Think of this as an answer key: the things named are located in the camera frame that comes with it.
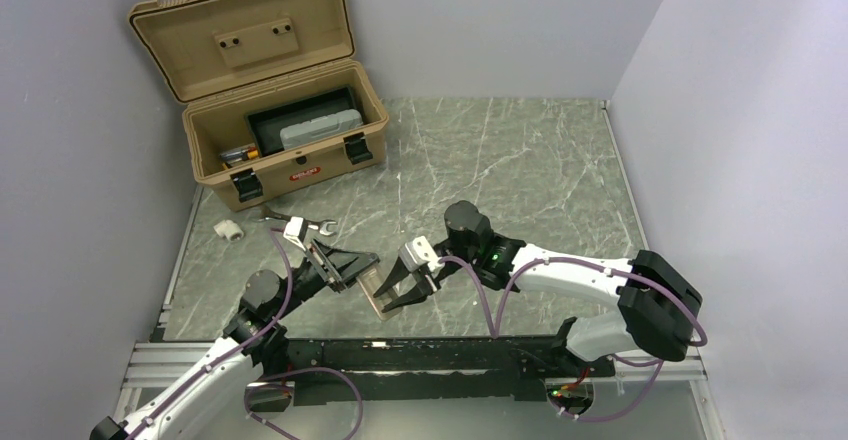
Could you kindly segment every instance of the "red label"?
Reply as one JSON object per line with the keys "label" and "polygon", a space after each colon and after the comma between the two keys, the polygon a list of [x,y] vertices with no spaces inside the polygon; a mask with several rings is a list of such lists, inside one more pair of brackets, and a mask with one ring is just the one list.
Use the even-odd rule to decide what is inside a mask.
{"label": "red label", "polygon": [[289,180],[291,180],[292,182],[296,182],[303,177],[309,177],[311,175],[315,175],[316,173],[318,173],[320,171],[321,171],[321,167],[312,167],[312,168],[304,170],[300,173],[295,173],[294,175],[289,177]]}

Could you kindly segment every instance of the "tan toolbox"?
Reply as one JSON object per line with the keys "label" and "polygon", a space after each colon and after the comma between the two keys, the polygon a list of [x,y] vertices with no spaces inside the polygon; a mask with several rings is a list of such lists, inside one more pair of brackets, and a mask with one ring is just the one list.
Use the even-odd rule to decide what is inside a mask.
{"label": "tan toolbox", "polygon": [[[386,156],[389,116],[359,62],[345,0],[156,0],[129,21],[182,103],[194,178],[242,210]],[[350,87],[363,125],[227,168],[246,115]]]}

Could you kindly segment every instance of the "white wall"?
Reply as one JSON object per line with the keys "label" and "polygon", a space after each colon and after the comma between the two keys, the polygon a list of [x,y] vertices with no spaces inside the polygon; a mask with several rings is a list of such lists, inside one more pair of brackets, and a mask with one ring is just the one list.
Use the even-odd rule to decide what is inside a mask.
{"label": "white wall", "polygon": [[610,98],[662,0],[350,0],[380,95]]}
{"label": "white wall", "polygon": [[0,0],[0,438],[88,438],[155,322],[194,182],[126,25],[140,0]]}
{"label": "white wall", "polygon": [[664,0],[613,97],[730,438],[848,429],[848,0]]}

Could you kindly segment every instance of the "black latch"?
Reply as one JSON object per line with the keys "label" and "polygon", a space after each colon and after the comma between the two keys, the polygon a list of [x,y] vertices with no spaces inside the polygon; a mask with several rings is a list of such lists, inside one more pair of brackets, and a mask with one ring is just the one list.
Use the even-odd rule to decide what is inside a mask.
{"label": "black latch", "polygon": [[239,202],[244,203],[262,196],[262,182],[252,168],[233,174],[230,178],[239,192]]}
{"label": "black latch", "polygon": [[368,144],[365,143],[364,133],[345,137],[345,153],[353,165],[374,158],[374,154],[368,150]]}

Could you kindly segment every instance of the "white small object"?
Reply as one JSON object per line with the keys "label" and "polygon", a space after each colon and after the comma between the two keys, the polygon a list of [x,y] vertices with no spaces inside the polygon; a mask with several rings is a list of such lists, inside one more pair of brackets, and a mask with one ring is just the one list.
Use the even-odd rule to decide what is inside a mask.
{"label": "white small object", "polygon": [[215,233],[217,233],[219,237],[226,238],[231,242],[237,242],[244,237],[244,231],[242,231],[241,227],[232,220],[223,220],[218,222],[214,228]]}
{"label": "white small object", "polygon": [[292,219],[289,220],[289,223],[286,224],[286,228],[283,229],[283,238],[299,248],[301,252],[306,253],[306,246],[303,245],[303,242],[300,239],[300,232],[302,230],[303,217],[292,217]]}
{"label": "white small object", "polygon": [[616,393],[618,393],[618,396],[620,397],[620,396],[624,395],[624,378],[622,378],[621,375],[616,375],[613,378],[615,378],[615,385],[617,387]]}
{"label": "white small object", "polygon": [[430,269],[430,273],[433,276],[441,271],[444,264],[439,263],[439,256],[436,255],[436,251],[433,250],[433,246],[430,245],[430,242],[427,241],[427,237],[420,236],[412,239],[410,252],[412,254],[412,260],[416,265],[424,265],[427,264],[427,268]]}

